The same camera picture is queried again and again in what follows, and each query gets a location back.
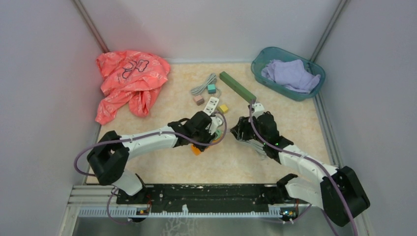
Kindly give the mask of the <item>green plug adapter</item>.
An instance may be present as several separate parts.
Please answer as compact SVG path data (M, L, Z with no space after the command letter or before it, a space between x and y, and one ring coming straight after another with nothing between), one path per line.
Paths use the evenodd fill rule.
M223 135L223 131L222 130L216 130L215 132L215 137L214 137L214 141L220 139Z

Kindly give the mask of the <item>orange power strip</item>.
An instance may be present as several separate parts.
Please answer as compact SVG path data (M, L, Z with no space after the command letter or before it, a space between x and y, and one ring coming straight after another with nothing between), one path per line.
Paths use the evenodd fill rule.
M216 143L216 142L218 142L220 139L218 139L218 140L216 140L216 141L214 141L214 138L210 141L210 143ZM195 154L195 155L200 155L202 152L200 151L200 149L195 145L195 144L192 144L191 145L191 150L192 150L192 152Z

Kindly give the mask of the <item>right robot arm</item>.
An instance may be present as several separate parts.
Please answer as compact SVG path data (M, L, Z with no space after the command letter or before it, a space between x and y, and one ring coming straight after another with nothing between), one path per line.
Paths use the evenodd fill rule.
M274 117L265 112L253 121L240 117L230 132L238 141L257 143L265 155L296 170L277 182L277 197L284 203L300 199L322 209L337 226L345 226L370 207L370 201L355 173L320 162L280 135Z

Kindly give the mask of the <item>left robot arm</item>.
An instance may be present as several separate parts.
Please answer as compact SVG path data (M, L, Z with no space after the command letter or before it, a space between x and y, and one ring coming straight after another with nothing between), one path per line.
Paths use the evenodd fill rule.
M189 144L203 152L216 139L216 131L223 123L216 115L199 111L192 118L172 121L141 134L118 135L116 131L109 131L91 149L87 161L100 185L115 186L140 204L146 200L148 191L141 178L126 169L129 159Z

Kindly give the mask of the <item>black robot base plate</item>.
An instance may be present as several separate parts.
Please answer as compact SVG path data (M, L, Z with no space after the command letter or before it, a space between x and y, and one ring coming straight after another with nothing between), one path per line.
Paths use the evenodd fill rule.
M153 184L133 196L120 190L117 204L143 204L152 213L263 213L269 206L295 205L284 198L276 184Z

